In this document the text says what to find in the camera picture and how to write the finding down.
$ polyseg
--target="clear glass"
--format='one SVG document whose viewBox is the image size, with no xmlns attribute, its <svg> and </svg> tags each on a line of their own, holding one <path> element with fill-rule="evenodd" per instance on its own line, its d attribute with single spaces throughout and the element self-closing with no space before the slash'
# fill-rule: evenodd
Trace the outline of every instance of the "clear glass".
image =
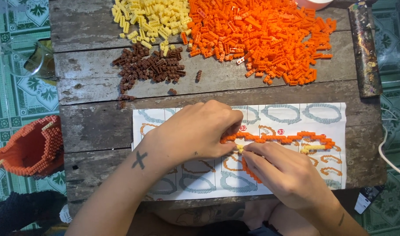
<svg viewBox="0 0 400 236">
<path fill-rule="evenodd" d="M 12 36 L 2 47 L 2 62 L 5 71 L 16 77 L 56 80 L 51 46 L 46 47 L 31 36 Z"/>
</svg>

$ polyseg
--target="cross tattoo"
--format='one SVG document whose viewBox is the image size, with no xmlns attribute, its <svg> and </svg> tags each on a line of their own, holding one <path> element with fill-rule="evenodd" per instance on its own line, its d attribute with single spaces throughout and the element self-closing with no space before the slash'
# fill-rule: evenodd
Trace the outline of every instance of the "cross tattoo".
<svg viewBox="0 0 400 236">
<path fill-rule="evenodd" d="M 143 170 L 145 168 L 145 165 L 142 162 L 142 159 L 147 157 L 148 153 L 143 153 L 142 155 L 140 155 L 139 151 L 136 152 L 136 161 L 133 163 L 132 165 L 132 169 L 134 167 L 136 167 L 137 164 L 140 165 L 140 168 Z"/>
</svg>

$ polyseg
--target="hand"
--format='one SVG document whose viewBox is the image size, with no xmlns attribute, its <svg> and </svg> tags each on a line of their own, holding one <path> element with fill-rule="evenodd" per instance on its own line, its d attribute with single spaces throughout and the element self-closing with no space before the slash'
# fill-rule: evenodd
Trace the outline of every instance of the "hand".
<svg viewBox="0 0 400 236">
<path fill-rule="evenodd" d="M 235 143 L 221 144 L 223 134 L 235 134 L 244 115 L 215 100 L 187 105 L 143 138 L 176 161 L 218 158 L 236 148 Z"/>
<path fill-rule="evenodd" d="M 338 203 L 305 154 L 271 142 L 245 145 L 242 155 L 248 168 L 286 206 L 301 210 Z"/>
</svg>

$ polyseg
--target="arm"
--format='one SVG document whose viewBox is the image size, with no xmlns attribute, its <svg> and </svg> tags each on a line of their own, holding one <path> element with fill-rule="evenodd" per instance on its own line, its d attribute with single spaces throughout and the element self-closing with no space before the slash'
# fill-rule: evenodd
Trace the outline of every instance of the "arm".
<svg viewBox="0 0 400 236">
<path fill-rule="evenodd" d="M 251 143 L 242 155 L 263 184 L 322 235 L 369 235 L 340 205 L 308 156 L 277 143 Z"/>
<path fill-rule="evenodd" d="M 221 144 L 223 133 L 238 131 L 242 112 L 217 101 L 188 105 L 142 142 L 85 202 L 66 236 L 125 235 L 149 189 L 175 166 L 220 157 L 234 148 Z"/>
</svg>

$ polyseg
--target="pile of yellow blocks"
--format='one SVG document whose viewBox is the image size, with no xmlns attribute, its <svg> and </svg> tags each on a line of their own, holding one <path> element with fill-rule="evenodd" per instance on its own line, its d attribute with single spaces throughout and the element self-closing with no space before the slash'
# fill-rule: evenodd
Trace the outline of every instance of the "pile of yellow blocks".
<svg viewBox="0 0 400 236">
<path fill-rule="evenodd" d="M 127 37 L 132 43 L 141 42 L 149 49 L 155 38 L 161 36 L 165 41 L 160 44 L 164 55 L 168 51 L 168 37 L 191 30 L 187 24 L 191 22 L 188 16 L 190 7 L 188 0 L 115 0 L 111 11 L 114 22 L 123 28 L 121 38 Z M 139 23 L 139 30 L 129 33 L 130 24 Z"/>
</svg>

